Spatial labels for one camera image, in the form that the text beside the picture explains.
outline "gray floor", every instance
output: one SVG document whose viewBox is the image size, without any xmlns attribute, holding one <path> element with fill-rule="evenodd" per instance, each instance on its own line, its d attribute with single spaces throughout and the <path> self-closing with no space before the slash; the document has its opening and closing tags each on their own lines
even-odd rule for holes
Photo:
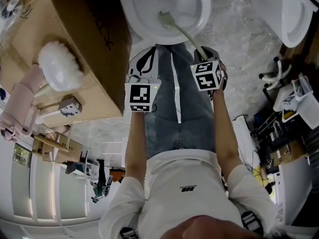
<svg viewBox="0 0 319 239">
<path fill-rule="evenodd" d="M 227 67 L 229 81 L 225 90 L 232 119 L 241 114 L 252 116 L 266 99 L 259 73 L 271 70 L 272 59 L 278 55 L 281 41 L 254 12 L 249 0 L 212 0 L 211 16 L 204 30 L 195 38 L 201 45 L 219 52 Z M 153 46 L 132 31 L 131 58 Z M 193 53 L 194 47 L 186 43 Z M 176 102 L 179 109 L 178 86 Z M 103 157 L 106 165 L 121 163 L 122 140 L 129 134 L 131 113 L 74 125 L 72 138 L 90 149 L 90 156 Z"/>
</svg>

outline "jeans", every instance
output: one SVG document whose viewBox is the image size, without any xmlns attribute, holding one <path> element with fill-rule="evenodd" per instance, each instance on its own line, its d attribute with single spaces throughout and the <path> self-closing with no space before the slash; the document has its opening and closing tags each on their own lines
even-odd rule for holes
<svg viewBox="0 0 319 239">
<path fill-rule="evenodd" d="M 212 105 L 207 91 L 198 90 L 191 73 L 192 55 L 183 43 L 157 48 L 161 87 L 155 99 L 156 111 L 145 115 L 148 158 L 181 148 L 215 152 Z M 181 123 L 175 107 L 171 55 L 180 90 Z"/>
<path fill-rule="evenodd" d="M 98 189 L 102 190 L 102 186 L 106 185 L 106 178 L 105 178 L 105 172 L 104 172 L 104 160 L 98 159 L 98 162 L 100 163 Z"/>
</svg>

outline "white brush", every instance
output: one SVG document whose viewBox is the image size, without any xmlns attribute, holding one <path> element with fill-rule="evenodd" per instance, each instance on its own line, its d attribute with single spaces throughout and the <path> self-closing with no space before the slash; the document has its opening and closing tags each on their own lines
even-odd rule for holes
<svg viewBox="0 0 319 239">
<path fill-rule="evenodd" d="M 39 66 L 48 85 L 41 88 L 35 97 L 50 90 L 70 91 L 82 86 L 83 72 L 68 48 L 58 41 L 47 43 L 39 53 Z"/>
<path fill-rule="evenodd" d="M 179 25 L 177 25 L 175 23 L 175 20 L 173 19 L 173 17 L 171 16 L 169 11 L 166 11 L 166 12 L 160 11 L 159 12 L 159 19 L 162 22 L 164 27 L 166 27 L 166 28 L 175 27 L 183 35 L 185 35 L 187 37 L 187 39 L 190 40 L 191 43 L 195 46 L 195 48 L 198 50 L 198 52 L 200 53 L 200 55 L 203 58 L 203 60 L 205 60 L 205 61 L 208 60 L 208 56 L 206 55 L 206 53 L 202 49 L 202 47 L 200 45 L 198 45 L 198 43 L 196 43 L 194 38 L 192 36 L 190 36 L 190 34 L 187 33 L 187 31 L 184 28 L 180 27 Z"/>
</svg>

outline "cardboard box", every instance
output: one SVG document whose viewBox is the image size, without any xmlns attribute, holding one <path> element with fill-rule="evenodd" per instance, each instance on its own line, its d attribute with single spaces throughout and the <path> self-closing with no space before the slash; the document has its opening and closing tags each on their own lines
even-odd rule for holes
<svg viewBox="0 0 319 239">
<path fill-rule="evenodd" d="M 120 0 L 22 0 L 24 10 L 8 49 L 0 61 L 0 84 L 11 93 L 50 41 L 61 41 L 76 56 L 85 74 L 83 86 L 73 92 L 55 92 L 34 104 L 57 109 L 72 94 L 83 106 L 75 117 L 50 116 L 48 127 L 79 121 L 121 116 L 124 82 L 129 64 L 131 38 Z"/>
<path fill-rule="evenodd" d="M 294 161 L 302 156 L 306 157 L 307 152 L 301 140 L 297 139 L 289 143 L 290 153 L 286 146 L 282 147 L 280 152 L 281 160 L 278 159 L 277 153 L 274 152 L 274 166 Z"/>
<path fill-rule="evenodd" d="M 43 142 L 39 141 L 38 139 L 34 139 L 32 154 L 42 158 L 42 149 L 43 149 Z"/>
<path fill-rule="evenodd" d="M 66 146 L 67 137 L 59 134 L 57 142 Z M 44 144 L 42 148 L 42 160 L 55 163 L 64 163 L 66 161 L 79 162 L 81 158 L 82 145 L 76 141 L 70 140 L 69 152 L 61 151 L 58 148 Z"/>
</svg>

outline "white t-shirt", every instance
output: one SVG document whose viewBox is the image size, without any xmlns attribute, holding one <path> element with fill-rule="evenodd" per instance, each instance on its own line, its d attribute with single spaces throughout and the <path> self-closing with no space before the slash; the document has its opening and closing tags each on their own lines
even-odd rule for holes
<svg viewBox="0 0 319 239">
<path fill-rule="evenodd" d="M 233 202 L 254 212 L 264 232 L 273 226 L 276 207 L 244 165 L 237 166 L 229 175 L 228 197 L 213 152 L 166 151 L 149 159 L 147 167 L 147 201 L 140 182 L 133 177 L 124 178 L 101 218 L 101 238 L 120 239 L 120 230 L 131 227 L 140 239 L 159 239 L 167 230 L 199 215 L 243 226 Z"/>
</svg>

